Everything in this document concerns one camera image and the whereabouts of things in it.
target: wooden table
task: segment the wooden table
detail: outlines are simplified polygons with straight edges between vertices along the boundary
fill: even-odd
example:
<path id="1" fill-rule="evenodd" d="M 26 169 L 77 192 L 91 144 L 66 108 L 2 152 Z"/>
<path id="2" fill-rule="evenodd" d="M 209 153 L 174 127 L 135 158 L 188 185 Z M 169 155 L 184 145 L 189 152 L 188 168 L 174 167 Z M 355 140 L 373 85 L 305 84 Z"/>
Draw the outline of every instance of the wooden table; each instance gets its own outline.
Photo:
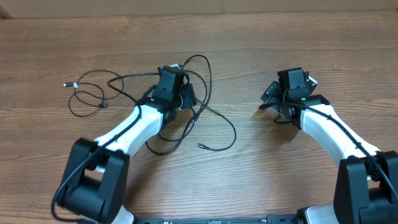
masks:
<path id="1" fill-rule="evenodd" d="M 125 202 L 138 217 L 263 217 L 333 200 L 337 169 L 322 148 L 303 131 L 274 124 L 276 111 L 257 110 L 279 70 L 310 71 L 315 93 L 361 137 L 383 151 L 397 149 L 397 11 L 3 20 L 0 223 L 55 223 L 50 201 L 73 142 L 107 133 L 132 110 L 120 96 L 98 115 L 77 118 L 64 82 L 96 68 L 153 72 L 193 54 L 209 58 L 210 106 L 235 124 L 238 140 L 223 152 L 197 148 L 233 139 L 228 123 L 205 111 L 171 156 L 142 148 L 131 161 Z M 208 80 L 203 60 L 188 67 Z M 87 81 L 106 87 L 110 78 Z M 126 80 L 126 91 L 139 97 L 155 81 Z M 203 97 L 203 85 L 192 82 Z M 79 113 L 92 110 L 73 103 Z M 189 116 L 182 111 L 164 134 L 178 136 Z"/>

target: black cable tie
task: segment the black cable tie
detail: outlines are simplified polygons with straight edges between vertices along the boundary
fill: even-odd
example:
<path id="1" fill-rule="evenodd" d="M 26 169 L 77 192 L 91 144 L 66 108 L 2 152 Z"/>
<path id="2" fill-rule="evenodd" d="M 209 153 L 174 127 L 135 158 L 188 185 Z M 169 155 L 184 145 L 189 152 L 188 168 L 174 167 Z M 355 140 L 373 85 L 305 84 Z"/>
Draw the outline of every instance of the black cable tie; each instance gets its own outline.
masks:
<path id="1" fill-rule="evenodd" d="M 354 143 L 354 142 L 353 142 Z M 362 146 L 361 142 L 358 142 L 358 145 Z M 358 146 L 355 146 L 355 149 L 358 149 Z"/>
<path id="2" fill-rule="evenodd" d="M 100 108 L 107 108 L 107 107 L 109 107 L 109 105 L 108 105 L 107 103 L 100 103 L 100 104 L 98 105 L 98 107 L 100 107 Z"/>

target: black cable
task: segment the black cable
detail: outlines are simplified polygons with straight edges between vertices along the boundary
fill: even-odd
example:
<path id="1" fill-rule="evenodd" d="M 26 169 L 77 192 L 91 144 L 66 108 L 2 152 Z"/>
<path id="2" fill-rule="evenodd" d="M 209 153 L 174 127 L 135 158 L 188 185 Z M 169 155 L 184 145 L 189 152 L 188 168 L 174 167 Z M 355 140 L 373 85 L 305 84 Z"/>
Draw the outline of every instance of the black cable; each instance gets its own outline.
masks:
<path id="1" fill-rule="evenodd" d="M 283 103 L 283 102 L 272 102 L 272 103 L 267 103 L 265 104 L 265 106 L 260 106 L 259 109 L 266 109 L 268 107 L 274 106 L 274 105 L 285 105 L 285 106 L 295 106 L 295 107 L 299 107 L 299 108 L 303 108 L 306 110 L 310 110 L 312 112 L 315 112 L 319 115 L 322 115 L 324 117 L 326 117 L 327 119 L 331 120 L 332 122 L 334 122 L 347 136 L 348 138 L 355 144 L 355 146 L 361 150 L 361 152 L 363 154 L 365 154 L 365 156 L 374 164 L 374 166 L 376 167 L 376 169 L 379 171 L 379 173 L 381 174 L 381 177 L 383 178 L 383 180 L 385 181 L 385 183 L 387 184 L 387 186 L 390 188 L 390 191 L 392 192 L 392 194 L 394 195 L 394 197 L 396 198 L 396 200 L 398 201 L 398 195 L 397 192 L 395 191 L 394 187 L 392 186 L 388 176 L 386 175 L 386 173 L 381 169 L 381 166 L 376 162 L 376 160 L 373 158 L 372 155 L 370 155 L 370 153 L 368 153 L 367 150 L 365 150 L 365 148 L 362 146 L 362 144 L 360 142 L 358 142 L 354 136 L 340 123 L 338 122 L 335 118 L 332 117 L 332 115 L 327 115 L 322 111 L 318 111 L 314 108 L 311 108 L 309 106 L 305 106 L 305 105 L 300 105 L 300 104 L 296 104 L 296 103 Z"/>
<path id="2" fill-rule="evenodd" d="M 191 56 L 190 58 L 188 58 L 188 59 L 182 64 L 181 69 L 183 70 L 183 68 L 186 66 L 186 64 L 187 64 L 191 59 L 193 59 L 193 58 L 195 58 L 195 57 L 202 57 L 202 58 L 204 58 L 204 59 L 206 60 L 206 63 L 207 63 L 208 69 L 209 69 L 209 74 L 210 74 L 210 87 L 209 87 L 209 95 L 208 95 L 208 98 L 205 100 L 206 102 L 204 103 L 204 105 L 201 105 L 201 106 L 200 106 L 198 112 L 196 112 L 196 113 L 192 116 L 192 118 L 188 121 L 187 125 L 185 126 L 185 128 L 184 128 L 184 130 L 183 130 L 183 132 L 182 132 L 181 137 L 178 139 L 178 141 L 177 141 L 177 143 L 174 145 L 174 147 L 171 148 L 169 151 L 167 151 L 167 152 L 157 152 L 157 151 L 153 150 L 153 149 L 148 145 L 148 142 L 145 142 L 145 145 L 147 146 L 148 150 L 150 150 L 150 152 L 154 153 L 155 155 L 158 155 L 158 156 L 166 156 L 166 155 L 169 155 L 169 154 L 173 153 L 173 152 L 178 148 L 178 146 L 181 144 L 182 140 L 184 139 L 184 135 L 185 135 L 185 133 L 187 132 L 187 129 L 188 129 L 190 123 L 192 123 L 193 121 L 197 120 L 197 118 L 199 117 L 200 113 L 206 108 L 207 104 L 208 104 L 209 101 L 210 101 L 211 86 L 212 86 L 212 83 L 213 83 L 213 74 L 211 73 L 210 62 L 209 62 L 209 60 L 206 58 L 206 56 L 204 56 L 204 55 L 193 55 L 193 56 Z"/>
<path id="3" fill-rule="evenodd" d="M 284 94 L 282 96 L 282 102 L 284 102 L 284 103 L 285 103 L 285 99 L 286 99 L 287 90 L 288 89 L 286 89 L 284 91 Z M 279 107 L 279 112 L 280 112 L 279 115 L 274 118 L 275 124 L 290 124 L 292 122 L 292 121 L 278 121 L 283 115 L 282 110 L 280 109 L 280 107 Z"/>
<path id="4" fill-rule="evenodd" d="M 194 72 L 194 71 L 191 71 L 191 70 L 184 70 L 184 72 L 188 72 L 188 73 L 192 73 L 192 74 L 196 75 L 196 76 L 197 76 L 198 78 L 200 78 L 200 80 L 203 82 L 203 85 L 204 85 L 204 87 L 205 87 L 205 92 L 206 92 L 206 94 L 205 94 L 205 99 L 204 99 L 203 101 L 205 101 L 205 100 L 206 100 L 206 96 L 207 96 L 207 84 L 206 84 L 205 79 L 204 79 L 201 75 L 199 75 L 197 72 Z M 197 102 L 201 103 L 201 107 L 204 106 L 204 102 L 200 101 L 198 98 L 197 98 L 196 100 L 197 100 Z M 204 144 L 200 144 L 200 143 L 198 143 L 197 146 L 198 146 L 199 148 L 201 148 L 201 149 L 207 149 L 207 150 L 211 150 L 211 151 L 224 151 L 224 150 L 229 149 L 230 147 L 233 146 L 233 144 L 235 143 L 236 138 L 237 138 L 236 129 L 235 129 L 234 124 L 233 124 L 228 118 L 226 118 L 226 117 L 223 116 L 221 113 L 219 113 L 219 112 L 217 112 L 216 110 L 214 110 L 213 108 L 210 108 L 209 106 L 206 106 L 206 108 L 209 109 L 210 111 L 214 112 L 214 113 L 217 114 L 218 116 L 222 117 L 225 121 L 227 121 L 227 122 L 231 125 L 231 127 L 232 127 L 232 129 L 233 129 L 233 131 L 234 131 L 234 139 L 233 139 L 233 142 L 232 142 L 228 147 L 224 147 L 224 148 L 221 148 L 221 149 L 215 149 L 215 148 L 208 147 L 208 146 L 206 146 L 206 145 L 204 145 Z M 189 134 L 189 132 L 192 130 L 192 128 L 193 128 L 194 125 L 195 125 L 195 121 L 193 122 L 193 124 L 192 124 L 190 130 L 189 130 L 184 136 L 182 136 L 181 138 L 185 138 L 185 137 Z M 159 136 L 162 140 L 167 141 L 167 142 L 176 142 L 176 141 L 179 140 L 179 138 L 178 138 L 178 139 L 167 139 L 167 138 L 162 137 L 160 134 L 158 134 L 158 136 Z"/>
<path id="5" fill-rule="evenodd" d="M 89 74 L 88 72 L 86 72 L 85 74 L 83 74 L 80 78 L 79 78 L 79 80 L 78 81 L 80 81 L 80 79 L 82 78 L 82 77 L 84 77 L 85 75 L 87 75 L 87 74 Z M 114 87 L 114 86 L 112 86 L 110 83 L 111 82 L 113 82 L 113 81 L 115 81 L 115 80 L 118 80 L 118 79 L 121 79 L 121 81 L 123 81 L 123 78 L 127 78 L 127 77 L 138 77 L 138 76 L 144 76 L 144 75 L 158 75 L 158 73 L 143 73 L 143 74 L 131 74 L 131 75 L 124 75 L 124 76 L 120 76 L 120 75 L 117 75 L 117 77 L 116 78 L 113 78 L 113 79 L 111 79 L 111 80 L 109 80 L 108 82 L 107 82 L 107 84 L 108 84 L 108 86 L 110 87 L 110 88 L 112 88 L 113 90 L 115 90 L 115 91 L 117 91 L 118 92 L 118 94 L 116 95 L 116 96 L 118 96 L 118 95 L 120 95 L 120 94 L 122 94 L 122 95 L 124 95 L 124 96 L 126 96 L 126 97 L 128 97 L 129 99 L 131 99 L 137 106 L 138 106 L 138 110 L 139 110 L 139 112 L 138 112 L 138 116 L 137 116 L 137 118 L 131 123 L 131 124 L 129 124 L 127 127 L 125 127 L 120 133 L 118 133 L 117 135 L 115 135 L 115 136 L 113 136 L 113 138 L 111 138 L 109 141 L 107 141 L 106 143 L 104 143 L 102 146 L 100 146 L 99 148 L 97 148 L 97 150 L 95 151 L 95 152 L 93 152 L 93 153 L 91 153 L 66 179 L 65 179 L 65 181 L 59 186 L 59 188 L 57 189 L 57 191 L 55 192 L 55 194 L 54 194 L 54 197 L 53 197 L 53 199 L 52 199 L 52 202 L 51 202 L 51 214 L 52 214 L 52 216 L 54 217 L 54 219 L 56 219 L 56 220 L 58 220 L 58 221 L 61 221 L 61 222 L 83 222 L 83 223 L 87 223 L 87 220 L 85 220 L 85 219 L 82 219 L 82 218 L 75 218 L 75 219 L 71 219 L 71 218 L 61 218 L 61 217 L 59 217 L 56 213 L 55 213 L 55 204 L 56 204 L 56 201 L 57 201 L 57 197 L 58 197 L 58 195 L 59 195 L 59 193 L 65 188 L 65 186 L 69 183 L 69 181 L 70 181 L 70 179 L 74 176 L 74 175 L 76 175 L 76 173 L 77 172 L 79 172 L 81 169 L 85 169 L 85 167 L 87 166 L 87 164 L 89 164 L 92 160 L 93 160 L 93 158 L 94 157 L 96 157 L 99 153 L 102 153 L 104 150 L 105 150 L 105 147 L 106 146 L 108 146 L 109 144 L 111 144 L 112 142 L 114 142 L 115 140 L 117 140 L 120 136 L 122 136 L 126 131 L 128 131 L 130 128 L 132 128 L 140 119 L 141 119 L 141 114 L 142 114 L 142 110 L 141 110 L 141 106 L 138 104 L 138 101 L 134 98 L 134 97 L 132 97 L 131 95 L 129 95 L 129 94 L 127 94 L 127 93 L 125 93 L 125 92 L 123 92 L 122 90 L 119 90 L 118 88 L 116 88 L 116 87 Z M 93 86 L 96 86 L 96 87 L 98 87 L 101 91 L 102 91 L 102 88 L 101 87 L 99 87 L 99 86 L 97 86 L 97 85 L 95 85 L 95 84 L 92 84 L 92 83 L 88 83 L 87 85 L 93 85 Z M 114 97 L 111 97 L 111 98 L 105 98 L 104 96 L 101 98 L 102 100 L 104 100 L 104 99 L 113 99 L 113 98 L 115 98 L 115 96 Z"/>
<path id="6" fill-rule="evenodd" d="M 205 79 L 204 79 L 201 75 L 199 75 L 198 73 L 196 73 L 196 72 L 194 72 L 194 71 L 191 71 L 191 70 L 184 70 L 184 72 L 192 73 L 192 74 L 196 75 L 198 78 L 200 78 L 200 80 L 203 82 L 203 85 L 205 86 L 205 90 L 206 90 L 206 92 L 207 92 L 206 81 L 205 81 Z M 209 109 L 210 111 L 212 111 L 213 113 L 217 114 L 218 116 L 222 117 L 225 121 L 227 121 L 227 122 L 231 125 L 231 127 L 232 127 L 232 129 L 233 129 L 233 131 L 234 131 L 234 140 L 232 141 L 232 143 L 231 143 L 228 147 L 224 147 L 224 148 L 221 148 L 221 149 L 215 149 L 215 148 L 211 148 L 211 147 L 208 147 L 208 146 L 206 146 L 206 145 L 204 145 L 204 144 L 200 144 L 200 143 L 198 143 L 197 146 L 200 147 L 200 148 L 202 148 L 202 149 L 207 149 L 207 150 L 211 150 L 211 151 L 224 151 L 224 150 L 229 149 L 230 147 L 232 147 L 233 144 L 234 144 L 235 141 L 236 141 L 236 138 L 237 138 L 236 129 L 235 129 L 234 124 L 233 124 L 228 118 L 226 118 L 225 116 L 223 116 L 221 113 L 219 113 L 219 112 L 217 112 L 216 110 L 210 108 L 208 105 L 204 105 L 204 103 L 203 103 L 204 100 L 203 100 L 203 102 L 202 102 L 202 101 L 200 101 L 199 99 L 197 99 L 197 101 L 198 101 L 199 103 L 201 103 L 201 107 L 202 107 L 202 106 L 206 107 L 207 109 Z"/>
<path id="7" fill-rule="evenodd" d="M 235 137 L 234 137 L 234 140 L 232 141 L 232 143 L 231 143 L 229 146 L 224 147 L 224 148 L 221 148 L 221 149 L 215 149 L 215 148 L 208 147 L 208 146 L 205 146 L 204 144 L 200 144 L 200 143 L 198 143 L 197 146 L 198 146 L 199 148 L 202 148 L 202 149 L 206 149 L 206 150 L 210 150 L 210 151 L 216 151 L 216 152 L 224 151 L 224 150 L 227 150 L 227 149 L 231 148 L 231 147 L 235 144 L 235 141 L 236 141 L 236 129 L 235 129 L 234 124 L 233 124 L 228 118 L 226 118 L 224 115 L 222 115 L 222 114 L 220 114 L 219 112 L 213 110 L 213 109 L 210 108 L 208 105 L 205 105 L 204 102 L 202 102 L 202 101 L 200 101 L 200 100 L 198 100 L 198 99 L 197 99 L 197 102 L 201 103 L 203 106 L 205 106 L 205 107 L 206 107 L 207 109 L 209 109 L 211 112 L 217 114 L 218 116 L 220 116 L 220 117 L 222 117 L 224 120 L 226 120 L 226 121 L 231 125 L 232 129 L 234 130 L 234 134 L 235 134 Z"/>
<path id="8" fill-rule="evenodd" d="M 112 99 L 115 99 L 116 97 L 118 97 L 120 95 L 120 93 L 118 93 L 118 94 L 116 94 L 116 95 L 114 95 L 112 97 L 106 98 L 105 95 L 104 95 L 104 91 L 103 91 L 103 89 L 100 86 L 95 85 L 93 83 L 88 83 L 88 82 L 81 83 L 80 82 L 80 80 L 82 78 L 84 78 L 86 75 L 89 75 L 89 74 L 92 74 L 92 73 L 96 73 L 96 72 L 108 72 L 108 73 L 112 73 L 112 74 L 116 75 L 117 77 L 121 77 L 119 74 L 117 74 L 116 72 L 113 72 L 113 71 L 109 71 L 109 70 L 105 70 L 105 69 L 94 69 L 94 70 L 91 70 L 91 71 L 88 71 L 88 72 L 82 74 L 81 77 L 75 83 L 68 82 L 68 83 L 64 84 L 65 87 L 74 86 L 73 94 L 70 96 L 70 98 L 68 100 L 68 108 L 69 108 L 70 112 L 73 115 L 75 115 L 75 116 L 77 116 L 79 118 L 84 118 L 84 117 L 96 115 L 98 112 L 100 112 L 100 110 L 102 108 L 107 107 L 107 104 L 105 103 L 105 100 L 112 100 Z M 123 81 L 123 79 L 121 79 L 121 83 L 122 83 L 121 91 L 123 91 L 124 90 L 124 81 Z M 92 94 L 90 92 L 87 92 L 87 91 L 77 91 L 77 89 L 78 89 L 78 87 L 80 85 L 92 85 L 92 86 L 95 86 L 95 87 L 99 88 L 99 90 L 101 90 L 102 96 L 96 96 L 96 95 L 94 95 L 94 94 Z M 81 98 L 78 97 L 79 93 L 84 93 L 84 94 L 90 95 L 90 96 L 92 96 L 94 98 L 100 99 L 101 103 L 98 104 L 98 105 L 93 105 L 91 103 L 87 103 L 86 101 L 84 101 L 84 100 L 82 100 Z M 79 102 L 84 103 L 87 106 L 92 106 L 92 107 L 97 108 L 97 109 L 94 112 L 89 113 L 89 114 L 84 114 L 84 115 L 77 114 L 77 113 L 75 113 L 72 110 L 72 107 L 70 106 L 70 102 L 71 102 L 73 97 L 75 97 Z"/>

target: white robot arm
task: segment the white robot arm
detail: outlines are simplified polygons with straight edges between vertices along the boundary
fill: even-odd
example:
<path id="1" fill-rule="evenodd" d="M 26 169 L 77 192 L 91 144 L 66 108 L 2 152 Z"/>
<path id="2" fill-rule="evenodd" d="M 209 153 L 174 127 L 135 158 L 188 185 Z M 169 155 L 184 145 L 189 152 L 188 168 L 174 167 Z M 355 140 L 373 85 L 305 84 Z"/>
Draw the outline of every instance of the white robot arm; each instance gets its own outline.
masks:
<path id="1" fill-rule="evenodd" d="M 278 72 L 259 109 L 280 112 L 275 123 L 292 123 L 313 137 L 338 166 L 332 203 L 300 209 L 292 222 L 306 224 L 393 223 L 398 220 L 398 153 L 381 152 L 348 127 L 321 95 L 311 95 L 317 81 L 301 68 Z M 284 117 L 287 121 L 278 121 Z M 368 189 L 368 181 L 380 186 Z"/>
<path id="2" fill-rule="evenodd" d="M 132 224 L 133 215 L 123 206 L 130 158 L 168 122 L 179 109 L 196 104 L 193 86 L 183 83 L 188 74 L 179 68 L 159 68 L 159 82 L 138 101 L 121 124 L 94 141 L 79 139 L 73 145 L 62 183 L 54 196 L 57 202 L 85 220 L 101 224 Z M 85 176 L 85 170 L 103 173 L 101 181 Z"/>
<path id="3" fill-rule="evenodd" d="M 122 150 L 128 154 L 130 158 L 139 150 L 139 148 L 152 136 L 155 136 L 162 128 L 163 114 L 156 108 L 151 106 L 141 106 L 141 119 L 126 133 L 124 133 L 117 141 L 112 142 L 106 148 L 111 151 Z M 135 107 L 132 114 L 126 118 L 121 124 L 104 136 L 94 140 L 99 146 L 108 142 L 115 134 L 120 133 L 126 126 L 131 124 L 138 116 L 138 108 Z M 98 172 L 104 172 L 105 168 L 98 166 Z M 122 205 L 112 224 L 132 224 L 134 216 L 127 211 Z"/>
<path id="4" fill-rule="evenodd" d="M 341 123 L 354 138 L 362 144 L 370 155 L 375 156 L 376 152 L 380 151 L 377 147 L 367 143 L 349 128 L 348 125 L 338 117 L 331 105 L 320 104 L 311 107 L 325 114 L 332 115 L 333 118 Z M 341 128 L 328 118 L 313 111 L 304 110 L 301 112 L 300 124 L 303 131 L 313 137 L 328 153 L 337 167 L 340 164 L 340 160 L 347 159 L 349 156 L 356 156 L 358 158 L 365 157 L 363 152 L 355 146 Z"/>

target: cable plug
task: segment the cable plug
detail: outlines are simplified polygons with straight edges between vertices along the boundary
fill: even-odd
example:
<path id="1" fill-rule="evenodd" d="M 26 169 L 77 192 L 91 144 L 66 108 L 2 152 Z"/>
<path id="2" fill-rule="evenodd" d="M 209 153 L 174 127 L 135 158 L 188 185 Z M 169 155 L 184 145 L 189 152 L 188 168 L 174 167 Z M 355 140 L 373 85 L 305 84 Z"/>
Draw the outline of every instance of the cable plug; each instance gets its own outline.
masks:
<path id="1" fill-rule="evenodd" d="M 200 144 L 200 143 L 197 144 L 197 147 L 199 147 L 201 149 L 208 149 L 207 146 L 205 146 L 204 144 Z"/>
<path id="2" fill-rule="evenodd" d="M 63 84 L 63 87 L 72 87 L 73 86 L 73 82 L 66 82 Z"/>
<path id="3" fill-rule="evenodd" d="M 78 88 L 77 83 L 74 83 L 74 82 L 66 82 L 63 84 L 63 87 L 72 87 L 72 86 L 75 88 Z"/>

